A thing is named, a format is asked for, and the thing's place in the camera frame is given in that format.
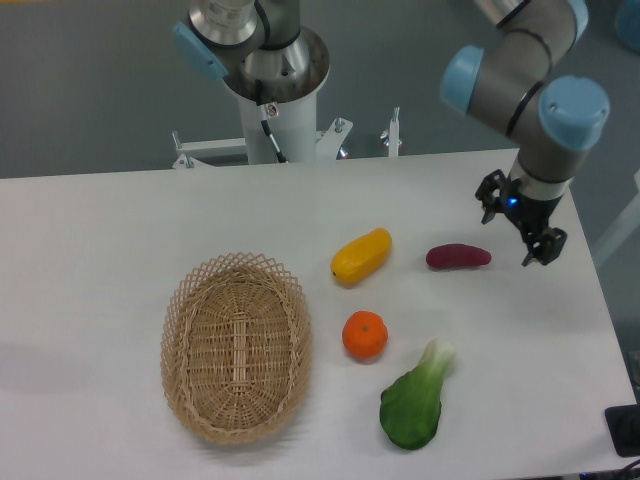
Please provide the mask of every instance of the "woven basket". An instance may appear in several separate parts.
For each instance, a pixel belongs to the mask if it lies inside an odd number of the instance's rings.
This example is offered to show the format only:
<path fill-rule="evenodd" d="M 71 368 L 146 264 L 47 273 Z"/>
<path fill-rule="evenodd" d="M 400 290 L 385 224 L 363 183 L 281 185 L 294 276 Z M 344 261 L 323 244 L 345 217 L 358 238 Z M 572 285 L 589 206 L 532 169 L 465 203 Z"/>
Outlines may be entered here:
<path fill-rule="evenodd" d="M 234 444 L 275 432 L 300 405 L 311 369 L 297 279 L 264 255 L 195 268 L 171 299 L 161 369 L 169 406 L 201 437 Z"/>

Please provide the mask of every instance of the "metal bracket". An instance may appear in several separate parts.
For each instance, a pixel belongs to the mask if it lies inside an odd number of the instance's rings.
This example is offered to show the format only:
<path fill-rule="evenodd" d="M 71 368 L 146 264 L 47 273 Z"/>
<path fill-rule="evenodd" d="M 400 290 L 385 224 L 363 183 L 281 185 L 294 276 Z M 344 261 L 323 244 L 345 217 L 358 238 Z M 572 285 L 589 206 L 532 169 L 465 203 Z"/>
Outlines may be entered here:
<path fill-rule="evenodd" d="M 389 156 L 397 157 L 400 147 L 400 107 L 393 109 L 393 117 L 389 122 Z"/>
<path fill-rule="evenodd" d="M 316 132 L 317 161 L 335 161 L 336 158 L 344 158 L 345 151 L 342 148 L 342 143 L 352 128 L 353 122 L 338 117 L 326 132 Z M 194 156 L 213 159 L 215 162 L 217 157 L 246 155 L 247 153 L 247 145 L 244 138 L 182 143 L 177 131 L 174 130 L 171 135 L 176 155 L 178 156 L 178 160 L 173 163 L 173 168 L 214 166 L 200 162 Z"/>
<path fill-rule="evenodd" d="M 340 155 L 340 148 L 353 128 L 353 122 L 338 117 L 316 143 L 316 162 L 335 162 Z"/>

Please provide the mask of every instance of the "fake fruit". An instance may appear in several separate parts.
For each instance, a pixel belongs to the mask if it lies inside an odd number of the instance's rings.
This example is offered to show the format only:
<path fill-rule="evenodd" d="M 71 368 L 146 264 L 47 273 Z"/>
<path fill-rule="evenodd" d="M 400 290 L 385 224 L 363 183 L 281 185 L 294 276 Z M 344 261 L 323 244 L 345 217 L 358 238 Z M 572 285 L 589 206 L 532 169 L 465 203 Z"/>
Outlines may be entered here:
<path fill-rule="evenodd" d="M 427 253 L 427 265 L 437 270 L 458 267 L 480 267 L 491 262 L 486 250 L 462 243 L 440 245 Z"/>
<path fill-rule="evenodd" d="M 389 333 L 382 317 L 373 312 L 356 312 L 342 329 L 342 343 L 358 360 L 375 357 L 384 350 Z"/>
<path fill-rule="evenodd" d="M 391 234 L 376 228 L 340 249 L 331 262 L 331 272 L 338 282 L 353 286 L 380 268 L 390 251 Z"/>
<path fill-rule="evenodd" d="M 453 345 L 432 340 L 418 365 L 382 392 L 380 425 L 400 448 L 417 450 L 435 437 L 442 410 L 442 384 L 454 358 Z"/>

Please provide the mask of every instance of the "black object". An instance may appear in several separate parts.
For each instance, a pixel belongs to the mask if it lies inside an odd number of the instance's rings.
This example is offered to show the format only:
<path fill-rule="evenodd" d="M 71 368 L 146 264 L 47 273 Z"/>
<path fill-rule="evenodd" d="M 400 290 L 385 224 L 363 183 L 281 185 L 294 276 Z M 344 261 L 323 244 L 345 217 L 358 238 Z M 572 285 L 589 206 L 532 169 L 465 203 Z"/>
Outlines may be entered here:
<path fill-rule="evenodd" d="M 262 92 L 264 91 L 264 83 L 262 80 L 256 80 L 256 105 L 258 107 L 263 105 Z M 276 137 L 273 136 L 273 132 L 271 131 L 271 127 L 269 126 L 269 120 L 266 118 L 260 121 L 260 125 L 262 126 L 262 131 L 267 136 L 269 141 L 271 142 L 271 146 L 273 147 L 273 151 L 276 154 L 276 158 L 278 159 L 278 163 L 289 163 L 287 157 L 284 156 L 282 150 L 280 150 L 280 146 L 276 141 Z"/>
<path fill-rule="evenodd" d="M 519 187 L 520 181 L 506 178 L 502 170 L 487 175 L 476 192 L 484 209 L 482 223 L 489 223 L 496 213 L 504 214 L 520 231 L 522 241 L 527 245 L 529 253 L 522 266 L 526 267 L 532 260 L 548 265 L 560 256 L 567 241 L 564 230 L 549 227 L 549 217 L 562 197 L 534 200 L 520 195 Z"/>
<path fill-rule="evenodd" d="M 516 29 L 516 30 L 511 30 L 509 33 L 513 33 L 513 32 L 520 32 L 520 29 Z M 549 51 L 549 47 L 546 46 L 546 44 L 544 42 L 541 42 L 542 45 L 545 46 L 545 50 L 547 52 L 547 55 L 549 56 L 549 70 L 551 70 L 551 67 L 553 66 L 553 62 L 551 61 L 551 52 Z M 544 86 L 544 82 L 538 82 L 536 83 L 533 87 L 531 87 L 529 89 L 529 91 L 522 97 L 522 100 L 520 100 L 520 103 L 518 104 L 518 106 L 516 107 L 515 112 L 513 112 L 513 115 L 511 115 L 511 118 L 509 119 L 509 124 L 507 125 L 507 131 L 505 132 L 505 136 L 507 138 L 511 138 L 511 134 L 513 133 L 513 129 L 516 128 L 516 125 L 518 124 L 518 120 L 520 120 L 520 115 L 522 115 L 522 112 L 524 112 L 525 108 L 527 108 L 527 105 L 529 105 L 529 102 L 531 101 L 531 99 L 533 98 L 533 96 L 537 93 L 538 90 L 540 90 L 542 87 Z"/>
<path fill-rule="evenodd" d="M 498 24 L 496 25 L 496 28 L 500 29 L 504 27 L 507 23 L 511 21 L 513 17 L 515 17 L 518 13 L 520 13 L 520 11 L 523 10 L 524 7 L 526 7 L 530 2 L 531 0 L 523 0 L 520 3 L 520 5 L 518 5 L 516 8 L 511 10 L 511 12 L 509 12 L 502 20 L 498 22 Z"/>
<path fill-rule="evenodd" d="M 633 468 L 637 467 L 638 465 L 640 465 L 640 460 L 636 460 L 635 462 L 630 463 L 622 470 L 619 470 L 618 474 L 611 480 L 633 480 L 635 478 L 640 478 L 640 470 L 638 470 L 637 468 Z"/>
<path fill-rule="evenodd" d="M 640 405 L 610 407 L 604 416 L 616 453 L 621 457 L 640 456 Z"/>

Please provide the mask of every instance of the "gray floor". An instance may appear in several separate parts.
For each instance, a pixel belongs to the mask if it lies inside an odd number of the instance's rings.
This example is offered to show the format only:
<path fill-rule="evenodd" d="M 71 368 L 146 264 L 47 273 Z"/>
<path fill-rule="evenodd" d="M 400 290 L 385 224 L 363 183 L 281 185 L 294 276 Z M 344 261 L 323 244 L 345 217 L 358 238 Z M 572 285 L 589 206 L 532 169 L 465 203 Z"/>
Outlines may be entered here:
<path fill-rule="evenodd" d="M 445 107 L 442 72 L 461 47 L 498 34 L 471 0 L 301 0 L 304 23 L 331 53 L 319 127 L 355 122 L 353 156 L 384 152 L 377 137 L 401 106 L 404 154 L 513 146 Z M 620 45 L 617 0 L 588 0 L 591 23 L 553 72 L 598 81 L 612 116 L 572 186 L 590 244 L 636 193 L 640 55 Z M 170 30 L 185 4 L 65 0 L 0 5 L 0 178 L 169 168 L 183 141 L 241 136 L 234 100 L 178 56 Z M 624 352 L 640 350 L 640 231 L 600 278 Z"/>

